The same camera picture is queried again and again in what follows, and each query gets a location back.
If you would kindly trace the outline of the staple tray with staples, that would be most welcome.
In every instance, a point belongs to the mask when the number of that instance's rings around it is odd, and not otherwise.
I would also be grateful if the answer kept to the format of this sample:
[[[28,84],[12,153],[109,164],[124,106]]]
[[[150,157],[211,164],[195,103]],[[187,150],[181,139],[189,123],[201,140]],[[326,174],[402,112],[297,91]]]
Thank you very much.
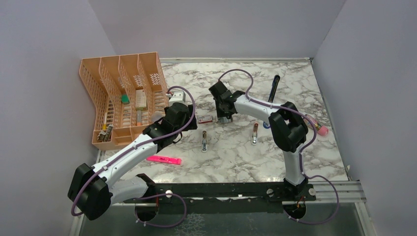
[[[233,122],[233,118],[227,118],[227,117],[218,117],[217,122],[218,124],[227,124]]]

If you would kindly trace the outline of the red white staple box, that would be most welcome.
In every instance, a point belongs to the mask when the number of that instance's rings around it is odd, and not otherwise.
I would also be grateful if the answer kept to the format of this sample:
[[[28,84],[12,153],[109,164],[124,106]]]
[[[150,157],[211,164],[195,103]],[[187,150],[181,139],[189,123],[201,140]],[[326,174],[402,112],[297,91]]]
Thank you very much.
[[[199,124],[210,123],[210,122],[213,122],[213,119],[212,119],[211,115],[198,116],[198,123]]]

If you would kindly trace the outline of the white eraser block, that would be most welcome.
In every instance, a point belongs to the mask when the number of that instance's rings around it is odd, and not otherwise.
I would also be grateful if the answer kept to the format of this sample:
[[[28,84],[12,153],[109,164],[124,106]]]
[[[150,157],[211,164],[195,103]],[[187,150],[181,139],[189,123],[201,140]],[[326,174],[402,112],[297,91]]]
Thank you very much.
[[[201,142],[201,151],[207,152],[208,150],[208,136],[205,130],[202,131],[202,142]]]

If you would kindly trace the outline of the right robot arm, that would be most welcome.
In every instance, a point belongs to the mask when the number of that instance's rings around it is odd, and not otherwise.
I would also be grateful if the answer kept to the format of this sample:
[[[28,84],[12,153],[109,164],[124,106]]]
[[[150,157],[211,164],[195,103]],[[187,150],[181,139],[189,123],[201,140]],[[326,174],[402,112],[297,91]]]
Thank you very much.
[[[209,91],[215,100],[219,121],[232,120],[232,115],[243,114],[269,124],[274,142],[284,154],[284,195],[290,200],[300,197],[308,183],[302,174],[302,157],[299,155],[301,146],[306,142],[308,127],[296,106],[291,102],[281,106],[267,103],[243,91],[231,92],[221,81],[211,86]]]

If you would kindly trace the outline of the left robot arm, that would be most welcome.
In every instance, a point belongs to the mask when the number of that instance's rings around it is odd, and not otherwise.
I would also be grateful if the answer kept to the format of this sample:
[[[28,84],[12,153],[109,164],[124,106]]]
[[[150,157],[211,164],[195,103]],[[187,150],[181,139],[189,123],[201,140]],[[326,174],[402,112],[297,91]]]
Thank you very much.
[[[174,143],[179,134],[197,128],[196,105],[175,102],[165,108],[165,116],[147,126],[128,146],[109,159],[78,166],[67,196],[72,201],[71,215],[85,215],[89,220],[100,217],[113,203],[116,182],[129,170]]]

